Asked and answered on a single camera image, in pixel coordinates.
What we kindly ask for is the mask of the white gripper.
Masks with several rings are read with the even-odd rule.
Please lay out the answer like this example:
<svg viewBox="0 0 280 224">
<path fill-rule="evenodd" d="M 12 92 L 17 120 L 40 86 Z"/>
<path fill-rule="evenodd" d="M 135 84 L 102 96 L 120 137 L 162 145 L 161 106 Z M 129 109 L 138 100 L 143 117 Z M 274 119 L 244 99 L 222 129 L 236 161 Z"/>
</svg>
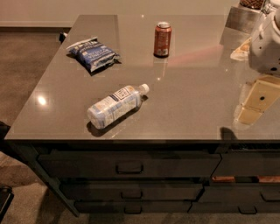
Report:
<svg viewBox="0 0 280 224">
<path fill-rule="evenodd" d="M 246 85 L 236 120 L 251 125 L 280 98 L 280 10 L 272 11 L 253 30 L 248 53 L 250 67 L 264 76 Z"/>
</svg>

